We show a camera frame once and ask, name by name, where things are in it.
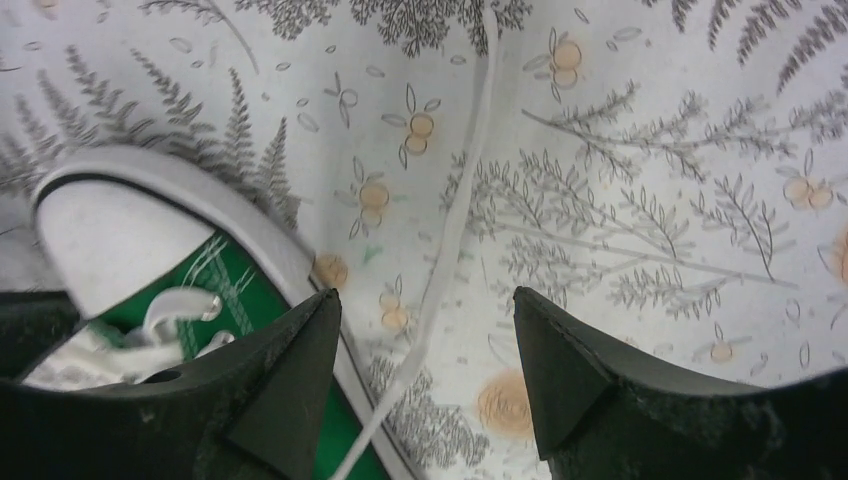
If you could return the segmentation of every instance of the white string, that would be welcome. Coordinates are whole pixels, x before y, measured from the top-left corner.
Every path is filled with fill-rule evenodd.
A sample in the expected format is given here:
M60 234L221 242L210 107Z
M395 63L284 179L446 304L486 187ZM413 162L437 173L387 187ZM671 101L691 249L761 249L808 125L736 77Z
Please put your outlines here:
M456 265L459 262L459 250L462 243L462 235L468 221L468 210L471 208L471 191L474 184L474 173L480 156L483 154L483 145L486 142L486 134L489 130L489 119L492 106L492 91L495 81L495 69L498 55L498 22L494 11L484 6L483 29L489 51L488 69L483 82L483 91L480 95L480 108L477 112L477 124L471 142L471 154L468 156L462 172L462 179L454 195L453 204L445 219L445 228L439 247L439 256L436 266L424 296L421 300L421 315L418 320L419 332L412 343L412 347L403 359L400 366L395 370L392 382L383 397L374 409L374 413L364 426L356 441L348 450L344 461L330 477L330 480L345 480L350 474L359 457L371 442L371 437L382 425L383 420L389 415L395 404L400 401L404 392L418 377L424 366L424 359L430 350L430 340L436 326L436 314L442 303L448 287L453 281L456 273Z

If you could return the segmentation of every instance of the shoe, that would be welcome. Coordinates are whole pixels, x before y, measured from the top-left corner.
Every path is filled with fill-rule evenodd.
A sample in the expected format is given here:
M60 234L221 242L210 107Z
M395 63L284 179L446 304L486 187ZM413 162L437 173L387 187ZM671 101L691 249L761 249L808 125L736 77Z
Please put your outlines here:
M33 223L83 318L122 332L179 340L180 350L159 352L166 354L159 367L205 354L216 335L239 338L267 328L289 305L322 288L310 275L314 256L285 228L211 175L147 150L111 146L69 156L40 183ZM196 295L204 291L212 294L209 311L204 311L202 295ZM182 311L174 310L168 295L179 299L176 307ZM216 309L216 299L223 308ZM180 315L195 318L159 322ZM103 325L87 325L92 338L73 345L76 351L93 348L93 339L111 342ZM375 399L360 373L366 372L361 357L344 325L340 328L333 370L344 396L330 405L352 408L352 423L359 429ZM57 353L53 357L61 358ZM93 367L99 375L114 377L133 363L127 360L113 355L109 362L80 364L76 370ZM132 372L124 380L141 381L152 373ZM322 440L319 450L325 444ZM390 432L381 429L373 445L370 461L379 466L379 476L417 475ZM374 470L366 475L361 478L378 478Z
M2 294L4 467L69 480L307 480L340 309L335 292L326 291L261 331L143 383L55 392L14 379L73 335L79 314L64 294Z
M664 362L515 292L537 448L554 480L848 478L848 369L774 389Z

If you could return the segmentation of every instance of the white shoe sole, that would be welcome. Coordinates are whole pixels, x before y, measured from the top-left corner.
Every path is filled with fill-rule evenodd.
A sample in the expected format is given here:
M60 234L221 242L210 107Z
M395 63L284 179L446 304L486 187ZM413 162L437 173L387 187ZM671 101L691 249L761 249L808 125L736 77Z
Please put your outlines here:
M83 180L120 183L145 192L227 234L253 258L292 306L317 291L315 284L319 282L311 278L314 254L242 196L184 160L124 146L80 150L39 183L33 215L38 214L39 203L50 192L63 184ZM360 358L343 321L333 374L364 424L373 412L376 399L368 388L367 373ZM425 478L385 426L374 436L372 445L393 480Z

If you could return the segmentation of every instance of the patterned tablecloth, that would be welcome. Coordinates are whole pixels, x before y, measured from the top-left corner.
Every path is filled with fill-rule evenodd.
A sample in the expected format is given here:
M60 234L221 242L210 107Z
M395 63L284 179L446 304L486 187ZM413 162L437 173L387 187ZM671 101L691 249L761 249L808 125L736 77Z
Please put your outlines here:
M26 226L39 173L80 146L172 152L321 254L380 391L466 161L480 5L0 2L0 289L59 286ZM494 118L460 273L391 417L431 478L549 478L516 285L718 377L775 385L844 364L848 1L494 9Z

